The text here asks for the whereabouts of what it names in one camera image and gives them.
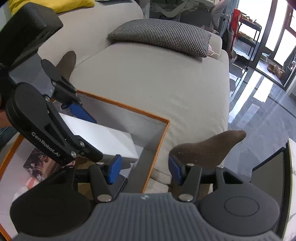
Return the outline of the person's left hand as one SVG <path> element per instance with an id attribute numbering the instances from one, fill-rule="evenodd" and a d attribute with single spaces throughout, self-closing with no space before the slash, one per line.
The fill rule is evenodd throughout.
<path id="1" fill-rule="evenodd" d="M 8 120 L 6 112 L 4 110 L 0 110 L 0 128 L 11 127 L 11 123 Z"/>

